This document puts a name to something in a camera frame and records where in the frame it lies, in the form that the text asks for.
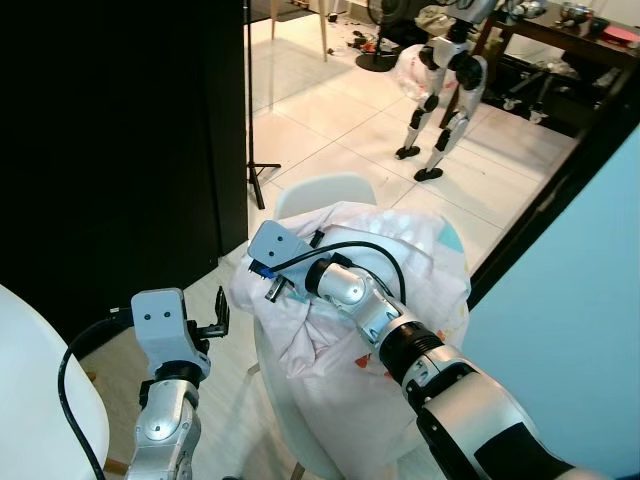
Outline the black tripod stand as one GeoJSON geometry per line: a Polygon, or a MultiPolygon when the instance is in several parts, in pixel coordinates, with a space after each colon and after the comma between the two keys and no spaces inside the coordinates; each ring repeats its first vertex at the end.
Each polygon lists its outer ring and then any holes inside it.
{"type": "Polygon", "coordinates": [[[246,155],[247,183],[257,210],[265,210],[266,202],[262,193],[261,170],[280,168],[280,164],[257,163],[255,157],[255,123],[253,123],[253,41],[252,41],[252,0],[241,0],[244,41],[244,97],[246,97],[246,155]]]}

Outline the wooden easel leg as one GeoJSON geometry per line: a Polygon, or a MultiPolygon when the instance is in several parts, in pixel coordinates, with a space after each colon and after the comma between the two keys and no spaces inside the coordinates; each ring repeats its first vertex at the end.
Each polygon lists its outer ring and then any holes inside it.
{"type": "Polygon", "coordinates": [[[317,22],[320,29],[320,58],[323,61],[329,60],[328,47],[328,18],[329,18],[329,0],[311,0],[311,4],[315,6],[317,13],[317,22]]]}

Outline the black standing fan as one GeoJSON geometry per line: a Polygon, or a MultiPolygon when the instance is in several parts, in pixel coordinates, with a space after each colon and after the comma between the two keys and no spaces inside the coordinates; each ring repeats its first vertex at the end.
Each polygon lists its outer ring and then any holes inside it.
{"type": "Polygon", "coordinates": [[[412,0],[367,0],[366,17],[376,26],[376,33],[360,46],[355,65],[371,72],[388,72],[396,65],[399,41],[407,35],[413,15],[412,0]]]}

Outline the white plastic bag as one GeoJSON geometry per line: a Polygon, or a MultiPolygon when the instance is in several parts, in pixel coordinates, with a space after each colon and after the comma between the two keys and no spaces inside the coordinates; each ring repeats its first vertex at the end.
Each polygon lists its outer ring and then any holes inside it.
{"type": "Polygon", "coordinates": [[[449,93],[457,87],[457,79],[452,70],[444,67],[439,70],[430,70],[422,60],[422,51],[426,44],[417,44],[404,47],[393,68],[393,77],[397,79],[401,91],[407,99],[424,100],[430,93],[430,87],[439,83],[440,92],[449,93]]]}

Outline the red flat item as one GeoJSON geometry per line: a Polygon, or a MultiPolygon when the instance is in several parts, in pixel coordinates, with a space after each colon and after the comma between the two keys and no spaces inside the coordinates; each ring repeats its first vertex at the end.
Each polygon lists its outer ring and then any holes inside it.
{"type": "Polygon", "coordinates": [[[640,37],[636,31],[618,26],[605,27],[599,35],[600,40],[623,47],[623,49],[635,49],[639,45],[640,37]]]}

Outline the dark wooden table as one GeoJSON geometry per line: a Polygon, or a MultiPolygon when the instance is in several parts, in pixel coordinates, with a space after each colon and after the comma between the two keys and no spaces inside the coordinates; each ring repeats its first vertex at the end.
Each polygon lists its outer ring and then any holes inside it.
{"type": "Polygon", "coordinates": [[[639,51],[609,44],[609,42],[604,42],[599,38],[588,37],[582,27],[572,29],[556,26],[559,10],[561,10],[561,5],[548,3],[547,12],[540,15],[539,18],[520,19],[516,20],[515,23],[509,24],[499,19],[499,12],[494,12],[479,28],[479,37],[477,37],[474,52],[483,56],[490,64],[490,73],[486,78],[486,83],[492,82],[495,74],[497,74],[499,56],[506,52],[509,40],[513,36],[530,38],[530,40],[539,42],[539,44],[554,47],[554,49],[563,50],[564,52],[571,52],[573,55],[593,61],[593,63],[602,65],[602,67],[617,68],[620,73],[609,84],[609,87],[603,93],[602,99],[596,102],[593,111],[584,118],[586,123],[594,123],[604,106],[611,104],[614,97],[626,86],[635,69],[639,68],[639,51]]]}

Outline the black door frame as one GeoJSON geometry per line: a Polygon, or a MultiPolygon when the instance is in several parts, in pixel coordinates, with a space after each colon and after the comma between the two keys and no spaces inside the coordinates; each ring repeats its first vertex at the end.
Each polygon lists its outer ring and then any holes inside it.
{"type": "Polygon", "coordinates": [[[640,124],[640,64],[632,70],[620,91],[604,101],[594,125],[585,129],[577,143],[558,161],[530,205],[517,216],[512,227],[499,238],[493,251],[471,276],[467,306],[476,308],[499,280],[552,227],[588,186],[640,124]]]}

